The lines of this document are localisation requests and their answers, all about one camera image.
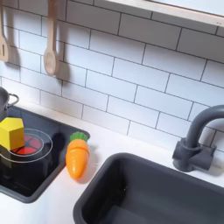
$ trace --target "yellow toy cheese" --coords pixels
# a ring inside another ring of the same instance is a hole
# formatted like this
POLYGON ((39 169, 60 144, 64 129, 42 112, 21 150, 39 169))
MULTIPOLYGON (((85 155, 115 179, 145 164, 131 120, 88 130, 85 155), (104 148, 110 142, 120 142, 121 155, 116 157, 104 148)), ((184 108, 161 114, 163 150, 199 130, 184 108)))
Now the yellow toy cheese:
POLYGON ((6 117, 0 122, 0 144, 9 151, 25 145, 25 129, 21 118, 6 117))

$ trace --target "toy carrot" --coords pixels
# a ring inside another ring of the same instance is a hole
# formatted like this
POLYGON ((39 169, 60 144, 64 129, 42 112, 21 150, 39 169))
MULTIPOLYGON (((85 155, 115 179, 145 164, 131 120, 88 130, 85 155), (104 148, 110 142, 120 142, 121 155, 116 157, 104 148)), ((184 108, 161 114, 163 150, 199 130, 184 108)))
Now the toy carrot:
POLYGON ((72 179, 78 179, 86 169, 89 157, 88 137, 81 132, 70 136, 70 144, 66 148, 66 168, 72 179))

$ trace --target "wooden utensil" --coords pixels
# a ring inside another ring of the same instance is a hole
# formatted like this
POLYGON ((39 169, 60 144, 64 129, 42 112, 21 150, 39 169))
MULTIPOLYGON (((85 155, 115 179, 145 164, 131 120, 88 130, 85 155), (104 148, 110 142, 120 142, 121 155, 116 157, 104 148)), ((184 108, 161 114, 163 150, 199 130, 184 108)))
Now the wooden utensil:
POLYGON ((57 73, 59 68, 56 52, 56 15, 57 0, 48 0, 47 48, 44 55, 45 70, 49 75, 57 73))
POLYGON ((9 44, 4 36, 4 7, 3 0, 0 0, 0 60, 8 62, 10 59, 9 44))

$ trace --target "white subway tile backsplash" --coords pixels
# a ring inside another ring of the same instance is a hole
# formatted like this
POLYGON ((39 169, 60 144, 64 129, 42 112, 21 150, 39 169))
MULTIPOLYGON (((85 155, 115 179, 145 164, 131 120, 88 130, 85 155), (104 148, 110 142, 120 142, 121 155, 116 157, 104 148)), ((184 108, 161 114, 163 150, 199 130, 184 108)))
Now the white subway tile backsplash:
POLYGON ((140 17, 122 14, 119 35, 156 46, 176 49, 180 28, 140 17))
POLYGON ((27 52, 15 47, 10 48, 10 63, 12 64, 40 72, 40 60, 40 55, 36 53, 27 52))
POLYGON ((127 134, 130 121, 116 115, 111 115, 95 108, 84 106, 83 117, 84 121, 100 125, 106 129, 127 134))
MULTIPOLYGON (((191 123, 186 120, 163 113, 160 113, 157 122, 158 130, 168 132, 178 137, 186 137, 190 126, 191 123)), ((204 128, 199 142, 206 146, 210 146, 214 138, 214 132, 213 129, 204 128)))
MULTIPOLYGON (((44 65, 44 57, 42 57, 41 60, 41 73, 47 74, 44 65)), ((87 69, 78 66, 72 66, 60 61, 59 71, 53 77, 85 87, 87 69)))
POLYGON ((152 128, 156 127, 158 112, 141 107, 132 102, 123 101, 115 97, 108 98, 108 110, 110 114, 127 118, 131 121, 142 123, 152 128))
POLYGON ((21 100, 39 104, 40 91, 13 80, 2 78, 2 87, 9 93, 18 95, 21 100))
MULTIPOLYGON (((189 121, 192 121, 200 112, 202 112, 205 109, 208 109, 209 107, 198 104, 198 103, 194 103, 192 106, 192 111, 189 117, 189 121)), ((216 119, 212 122, 210 122, 207 127, 216 129, 216 130, 220 130, 220 131, 224 131, 224 119, 216 119)))
POLYGON ((4 7, 3 22, 4 25, 21 31, 38 35, 41 33, 41 16, 29 12, 4 7))
POLYGON ((151 18, 151 11, 131 7, 131 6, 124 5, 124 4, 113 3, 113 2, 109 2, 109 1, 105 1, 105 0, 94 0, 94 5, 105 8, 105 9, 109 9, 112 11, 124 12, 126 14, 138 16, 141 18, 151 18))
POLYGON ((62 96, 101 110, 106 110, 109 98, 106 94, 76 86, 66 81, 63 81, 62 96))
POLYGON ((15 46, 15 47, 19 47, 19 43, 18 43, 18 30, 12 29, 10 27, 5 26, 3 28, 4 30, 4 35, 8 40, 8 44, 10 46, 15 46))
POLYGON ((206 60, 154 45, 147 45, 143 64, 148 67, 155 67, 170 73, 200 80, 206 60))
POLYGON ((9 63, 0 62, 0 76, 13 81, 20 81, 20 67, 9 63))
POLYGON ((224 62, 224 38, 183 29, 178 42, 178 51, 224 62))
POLYGON ((114 58, 77 46, 65 45, 65 62, 102 74, 111 75, 114 58))
MULTIPOLYGON (((23 50, 44 55, 46 50, 47 39, 28 32, 19 32, 20 47, 23 50)), ((64 44, 57 41, 57 53, 59 60, 63 60, 64 44)))
MULTIPOLYGON (((42 17, 42 36, 47 36, 47 18, 42 17)), ((66 22, 57 22, 57 40, 74 45, 88 48, 90 39, 90 29, 69 24, 66 22)))
POLYGON ((181 27, 193 29, 199 32, 208 32, 215 34, 217 26, 211 24, 204 24, 197 21, 193 21, 190 19, 185 19, 182 17, 174 17, 170 15, 166 15, 163 13, 153 12, 152 20, 156 20, 159 22, 164 22, 170 25, 178 25, 181 27))
POLYGON ((67 2, 66 21, 103 32, 117 34, 120 13, 83 3, 67 2))
POLYGON ((25 85, 45 90, 55 95, 61 95, 61 80, 22 67, 20 73, 21 82, 25 85))
POLYGON ((92 31, 90 49, 138 63, 141 63, 144 56, 143 43, 101 31, 92 31))
POLYGON ((180 139, 177 136, 135 122, 130 122, 129 136, 149 144, 155 144, 169 151, 174 151, 175 146, 180 139))
POLYGON ((74 2, 82 3, 82 4, 94 4, 94 0, 75 0, 74 2))
POLYGON ((219 27, 219 30, 217 31, 217 35, 224 37, 224 27, 219 27))
MULTIPOLYGON (((58 2, 58 19, 66 19, 66 1, 57 0, 58 2)), ((47 15, 47 1, 46 0, 19 0, 19 9, 29 11, 42 16, 47 15)))
POLYGON ((146 87, 137 88, 135 103, 185 119, 187 119, 193 105, 190 101, 146 87))
POLYGON ((217 146, 219 151, 224 151, 224 133, 217 131, 213 139, 213 144, 217 146))
POLYGON ((10 6, 12 8, 17 8, 18 0, 3 0, 3 5, 10 6))
POLYGON ((169 79, 166 92, 207 106, 216 106, 224 103, 224 98, 221 97, 224 95, 223 88, 214 87, 174 74, 169 79))
POLYGON ((169 73, 141 66, 122 59, 115 59, 113 76, 148 88, 165 91, 169 73))
POLYGON ((41 91, 40 104, 45 108, 59 111, 60 113, 81 118, 82 105, 75 101, 61 98, 54 94, 48 94, 41 91))
POLYGON ((104 74, 87 71, 87 88, 133 102, 137 85, 104 74))
POLYGON ((224 88, 224 64, 209 60, 202 81, 224 88))

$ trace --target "gray sink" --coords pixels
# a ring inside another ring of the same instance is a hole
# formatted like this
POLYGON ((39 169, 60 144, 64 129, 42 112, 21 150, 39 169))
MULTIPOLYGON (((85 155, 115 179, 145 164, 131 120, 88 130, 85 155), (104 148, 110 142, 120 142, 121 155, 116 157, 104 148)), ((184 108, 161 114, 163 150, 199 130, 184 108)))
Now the gray sink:
POLYGON ((121 153, 95 175, 73 218, 75 224, 223 224, 224 189, 121 153))

